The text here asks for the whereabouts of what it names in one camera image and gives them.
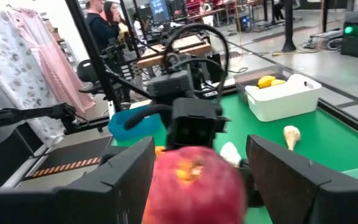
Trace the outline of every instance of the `green table surface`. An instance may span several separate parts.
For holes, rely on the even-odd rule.
[[[301,141],[295,152],[334,170],[343,172],[358,169],[358,133],[327,112],[317,109],[308,114],[280,119],[268,123],[260,122],[237,95],[226,96],[222,100],[224,115],[231,118],[226,125],[227,133],[218,134],[214,148],[219,152],[223,145],[232,142],[243,158],[246,158],[248,134],[259,136],[286,147],[283,137],[285,126],[294,125],[301,132]],[[155,133],[155,145],[165,145],[165,128]],[[139,139],[114,141],[114,145],[131,146]],[[265,208],[250,208],[246,223],[272,223]]]

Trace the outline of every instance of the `pink dress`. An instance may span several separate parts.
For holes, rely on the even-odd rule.
[[[58,102],[74,106],[77,114],[85,117],[85,111],[94,106],[95,102],[88,94],[78,92],[83,86],[82,82],[37,12],[29,9],[20,11],[12,12],[12,19],[27,45],[39,49],[44,78]]]

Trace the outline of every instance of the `blue bowl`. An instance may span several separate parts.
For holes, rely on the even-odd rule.
[[[149,136],[156,133],[160,127],[160,115],[154,114],[144,118],[137,126],[130,130],[124,129],[124,123],[134,114],[146,109],[146,106],[140,106],[131,110],[124,110],[114,114],[109,122],[108,128],[113,138],[117,141],[125,141],[132,138],[139,138],[141,136]]]

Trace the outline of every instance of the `gray floor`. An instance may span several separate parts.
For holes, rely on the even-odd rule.
[[[295,21],[294,27],[310,26],[312,29],[304,32],[297,32],[293,36],[295,45],[300,45],[308,40],[311,34],[319,31],[319,13],[299,12],[296,16],[302,16],[302,21]],[[343,12],[330,12],[328,17],[328,28],[342,27],[344,18]],[[239,70],[242,67],[248,67],[249,70],[256,70],[276,63],[295,70],[295,73],[304,73],[315,80],[326,84],[327,88],[323,88],[322,98],[333,105],[341,107],[344,111],[358,118],[358,58],[340,55],[339,52],[316,52],[313,54],[294,54],[273,57],[272,52],[280,51],[284,38],[267,40],[254,43],[255,38],[265,35],[274,34],[284,31],[283,26],[277,26],[265,32],[237,34],[229,37],[235,27],[220,27],[219,30],[226,36],[228,41],[241,45],[247,50],[255,53],[269,52],[263,57],[250,54],[247,50],[240,49],[235,45],[230,45],[230,51],[242,53],[241,57],[234,58],[230,61],[230,69]],[[222,47],[218,40],[213,38],[213,46],[216,51],[222,53]],[[88,111],[88,118],[101,116],[103,111],[107,109],[107,102],[102,100],[101,96],[96,96],[97,105]],[[104,133],[98,133],[97,130],[89,130],[78,134],[67,136],[56,148],[78,144],[80,142],[90,141],[109,135],[108,130]],[[81,177],[84,172],[93,170],[95,167],[86,167],[60,174],[41,177],[34,180],[22,182],[18,187],[31,189],[49,189],[59,185],[66,185],[73,180]]]

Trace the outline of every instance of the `red apple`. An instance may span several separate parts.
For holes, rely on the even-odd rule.
[[[206,147],[183,147],[155,161],[143,224],[240,224],[244,183],[235,168]]]

